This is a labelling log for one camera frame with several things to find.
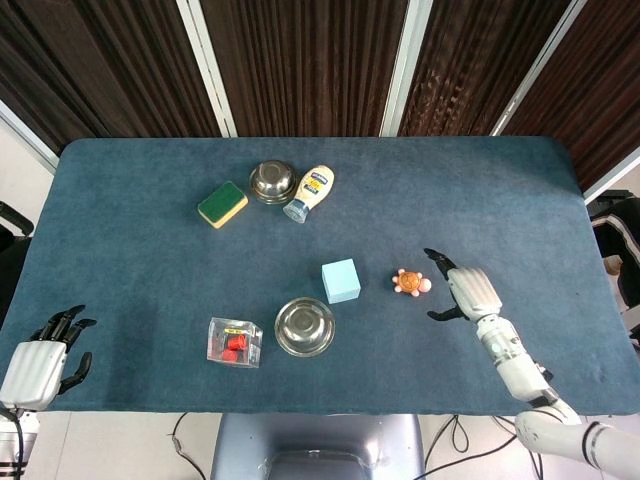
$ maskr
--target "toy turtle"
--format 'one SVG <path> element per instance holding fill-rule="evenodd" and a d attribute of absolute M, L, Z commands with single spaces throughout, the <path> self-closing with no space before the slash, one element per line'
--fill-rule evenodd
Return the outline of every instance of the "toy turtle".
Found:
<path fill-rule="evenodd" d="M 428 278 L 422 278 L 420 272 L 407 272 L 404 268 L 398 270 L 398 275 L 391 278 L 396 284 L 393 290 L 400 293 L 410 293 L 417 297 L 420 292 L 427 293 L 431 290 L 431 281 Z"/>

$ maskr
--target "light blue cube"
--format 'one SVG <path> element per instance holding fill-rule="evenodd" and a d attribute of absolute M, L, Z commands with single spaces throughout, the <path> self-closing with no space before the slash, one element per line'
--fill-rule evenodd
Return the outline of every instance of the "light blue cube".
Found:
<path fill-rule="evenodd" d="M 360 295 L 360 281 L 351 258 L 323 265 L 322 282 L 329 303 L 353 300 Z"/>

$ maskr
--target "yellow sponge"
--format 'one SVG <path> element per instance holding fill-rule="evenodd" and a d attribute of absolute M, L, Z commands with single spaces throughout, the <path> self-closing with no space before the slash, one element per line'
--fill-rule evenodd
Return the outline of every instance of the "yellow sponge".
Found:
<path fill-rule="evenodd" d="M 242 193 L 242 190 L 231 182 L 225 182 L 198 204 L 198 213 L 213 228 L 220 228 L 242 210 L 247 203 L 249 200 Z"/>

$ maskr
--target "clear plastic container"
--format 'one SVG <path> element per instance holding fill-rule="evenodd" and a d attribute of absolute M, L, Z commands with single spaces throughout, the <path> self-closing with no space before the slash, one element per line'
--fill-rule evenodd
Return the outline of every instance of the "clear plastic container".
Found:
<path fill-rule="evenodd" d="M 262 329 L 251 322 L 213 317 L 209 323 L 207 360 L 257 368 L 261 346 Z"/>

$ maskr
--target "metal bowl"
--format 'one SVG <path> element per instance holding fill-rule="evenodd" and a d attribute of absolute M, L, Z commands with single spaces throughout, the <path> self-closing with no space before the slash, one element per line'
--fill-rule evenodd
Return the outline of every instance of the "metal bowl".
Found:
<path fill-rule="evenodd" d="M 296 191 L 296 172 L 280 160 L 268 160 L 258 165 L 249 177 L 251 190 L 258 200 L 269 205 L 288 202 Z"/>
<path fill-rule="evenodd" d="M 297 357 L 313 357 L 331 344 L 335 320 L 324 303 L 301 297 L 282 307 L 275 329 L 276 339 L 284 350 Z"/>

